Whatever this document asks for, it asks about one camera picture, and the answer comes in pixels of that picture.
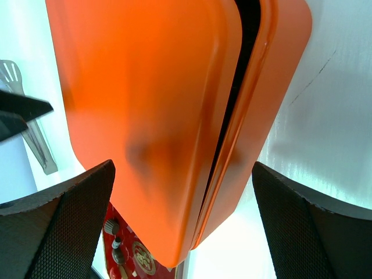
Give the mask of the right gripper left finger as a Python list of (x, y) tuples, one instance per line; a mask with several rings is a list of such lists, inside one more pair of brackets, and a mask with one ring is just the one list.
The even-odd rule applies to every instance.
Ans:
[(1, 278), (89, 278), (115, 172), (107, 160), (1, 204)]

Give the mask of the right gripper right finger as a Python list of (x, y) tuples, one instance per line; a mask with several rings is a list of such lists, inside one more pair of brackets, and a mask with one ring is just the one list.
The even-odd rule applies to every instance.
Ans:
[(253, 189), (277, 278), (371, 278), (371, 210), (256, 162)]

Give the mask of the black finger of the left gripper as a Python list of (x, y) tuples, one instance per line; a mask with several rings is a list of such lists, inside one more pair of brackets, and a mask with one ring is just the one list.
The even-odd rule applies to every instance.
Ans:
[(1, 90), (1, 142), (26, 131), (28, 122), (52, 111), (49, 102)]

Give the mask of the metal tongs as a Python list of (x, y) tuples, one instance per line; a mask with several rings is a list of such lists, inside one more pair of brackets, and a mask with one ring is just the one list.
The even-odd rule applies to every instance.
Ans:
[[(1, 81), (4, 84), (3, 88), (5, 91), (25, 95), (22, 74), (14, 61), (1, 59)], [(28, 130), (22, 132), (22, 136), (41, 165), (44, 173), (50, 175), (57, 172), (58, 167), (36, 120), (29, 122)]]

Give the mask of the orange box lid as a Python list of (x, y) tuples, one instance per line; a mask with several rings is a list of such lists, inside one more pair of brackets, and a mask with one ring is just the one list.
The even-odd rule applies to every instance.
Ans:
[(166, 267), (191, 249), (241, 49), (234, 1), (47, 1), (69, 136)]

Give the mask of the orange chocolate box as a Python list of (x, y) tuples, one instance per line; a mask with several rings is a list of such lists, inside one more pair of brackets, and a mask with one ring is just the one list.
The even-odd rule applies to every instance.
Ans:
[(237, 207), (312, 31), (306, 1), (237, 1), (242, 44), (191, 249)]

